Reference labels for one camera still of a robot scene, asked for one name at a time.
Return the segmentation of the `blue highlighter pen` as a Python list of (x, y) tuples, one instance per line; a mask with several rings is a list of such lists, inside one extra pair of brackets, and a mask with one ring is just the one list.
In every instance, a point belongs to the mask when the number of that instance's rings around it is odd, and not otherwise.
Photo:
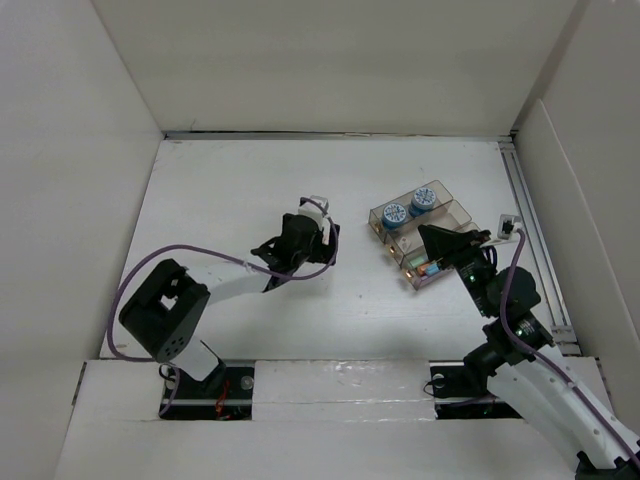
[(431, 263), (428, 274), (426, 275), (428, 278), (439, 275), (442, 272), (441, 267), (437, 263)]

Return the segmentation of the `blue round jar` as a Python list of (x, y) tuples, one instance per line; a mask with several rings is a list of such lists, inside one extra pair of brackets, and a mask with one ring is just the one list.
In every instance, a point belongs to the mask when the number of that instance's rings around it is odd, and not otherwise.
[(436, 200), (437, 196), (431, 188), (420, 187), (416, 189), (409, 205), (409, 214), (412, 217), (418, 217), (431, 211), (436, 204)]
[(381, 223), (388, 230), (402, 226), (407, 220), (407, 210), (404, 205), (392, 202), (383, 207)]

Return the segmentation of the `white staples box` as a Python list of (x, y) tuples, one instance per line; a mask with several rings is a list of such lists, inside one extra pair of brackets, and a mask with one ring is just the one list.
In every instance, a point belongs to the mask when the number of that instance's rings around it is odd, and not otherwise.
[(405, 238), (402, 237), (399, 241), (398, 241), (398, 245), (401, 251), (406, 252), (410, 249), (411, 247), (411, 242)]

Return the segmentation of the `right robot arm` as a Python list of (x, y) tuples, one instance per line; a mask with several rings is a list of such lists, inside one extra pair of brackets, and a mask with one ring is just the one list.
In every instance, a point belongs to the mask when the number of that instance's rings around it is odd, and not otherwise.
[(462, 381), (477, 396), (493, 396), (537, 430), (578, 479), (636, 479), (639, 436), (591, 392), (566, 363), (532, 310), (541, 297), (520, 267), (522, 229), (510, 265), (499, 269), (487, 230), (418, 228), (428, 257), (457, 272), (479, 313), (485, 342), (462, 360)]

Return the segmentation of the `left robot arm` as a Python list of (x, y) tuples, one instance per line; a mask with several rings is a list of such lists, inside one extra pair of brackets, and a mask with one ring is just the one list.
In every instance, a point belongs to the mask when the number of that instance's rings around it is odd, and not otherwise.
[(286, 214), (281, 234), (253, 249), (257, 264), (226, 258), (209, 267), (188, 268), (168, 258), (160, 261), (124, 304), (118, 320), (158, 364), (188, 376), (201, 396), (222, 387), (224, 362), (197, 338), (207, 307), (247, 294), (271, 292), (299, 276), (305, 264), (335, 264), (340, 226), (325, 216)]

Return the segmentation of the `clear three-drawer organizer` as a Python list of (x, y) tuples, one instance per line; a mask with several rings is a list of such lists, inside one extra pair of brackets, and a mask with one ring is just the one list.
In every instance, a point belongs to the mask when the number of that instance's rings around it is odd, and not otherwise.
[(434, 225), (459, 233), (478, 228), (438, 180), (371, 209), (368, 224), (416, 290), (448, 274), (427, 255), (418, 227)]

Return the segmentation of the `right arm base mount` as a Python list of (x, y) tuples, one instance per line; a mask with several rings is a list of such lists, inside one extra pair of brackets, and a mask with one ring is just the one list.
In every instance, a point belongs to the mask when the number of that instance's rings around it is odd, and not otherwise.
[(433, 399), (437, 420), (520, 418), (504, 401), (475, 386), (462, 361), (430, 362), (429, 372), (423, 392)]

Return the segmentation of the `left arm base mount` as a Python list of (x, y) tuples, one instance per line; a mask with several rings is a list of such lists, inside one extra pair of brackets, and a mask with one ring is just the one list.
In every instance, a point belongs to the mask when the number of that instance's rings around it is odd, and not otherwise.
[(175, 421), (252, 419), (255, 362), (231, 361), (203, 382), (173, 368), (158, 369), (164, 381), (158, 416)]

